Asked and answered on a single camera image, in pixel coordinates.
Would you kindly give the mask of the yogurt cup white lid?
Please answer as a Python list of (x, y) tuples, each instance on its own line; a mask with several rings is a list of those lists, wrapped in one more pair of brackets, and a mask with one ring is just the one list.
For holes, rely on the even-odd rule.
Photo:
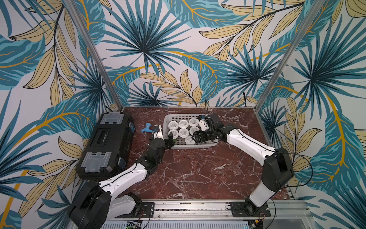
[(176, 121), (171, 121), (168, 123), (169, 130), (177, 130), (179, 128), (179, 123)]

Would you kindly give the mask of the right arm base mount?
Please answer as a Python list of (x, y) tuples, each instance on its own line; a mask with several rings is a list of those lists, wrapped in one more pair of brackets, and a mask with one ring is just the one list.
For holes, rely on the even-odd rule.
[(229, 202), (226, 209), (231, 211), (234, 218), (267, 218), (271, 216), (268, 204), (265, 203), (261, 207), (257, 207), (251, 202), (234, 201)]

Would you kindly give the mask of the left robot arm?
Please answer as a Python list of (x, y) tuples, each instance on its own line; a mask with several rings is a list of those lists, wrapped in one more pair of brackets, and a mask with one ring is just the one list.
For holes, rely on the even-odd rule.
[(163, 162), (165, 151), (173, 146), (172, 134), (167, 139), (155, 138), (127, 170), (104, 181), (88, 181), (69, 207), (70, 220), (79, 229), (99, 229), (113, 218), (138, 214), (141, 200), (132, 193), (120, 194), (151, 176)]

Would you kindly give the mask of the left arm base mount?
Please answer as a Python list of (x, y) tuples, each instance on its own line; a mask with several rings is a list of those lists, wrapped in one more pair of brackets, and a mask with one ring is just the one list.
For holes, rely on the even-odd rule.
[(154, 209), (154, 202), (144, 202), (133, 193), (127, 193), (112, 202), (112, 212), (117, 219), (153, 217)]

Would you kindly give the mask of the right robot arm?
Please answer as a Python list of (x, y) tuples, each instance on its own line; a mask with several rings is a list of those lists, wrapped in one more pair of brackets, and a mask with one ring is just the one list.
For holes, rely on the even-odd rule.
[(246, 199), (246, 207), (252, 213), (266, 204), (295, 174), (288, 152), (284, 148), (270, 147), (234, 126), (196, 131), (193, 133), (193, 140), (197, 143), (222, 140), (247, 153), (263, 167), (260, 183)]

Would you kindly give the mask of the yogurt cup green label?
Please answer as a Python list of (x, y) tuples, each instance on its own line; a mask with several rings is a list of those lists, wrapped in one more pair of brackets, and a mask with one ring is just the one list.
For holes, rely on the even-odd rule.
[(189, 122), (185, 119), (182, 119), (178, 122), (178, 126), (180, 128), (188, 128), (189, 127)]

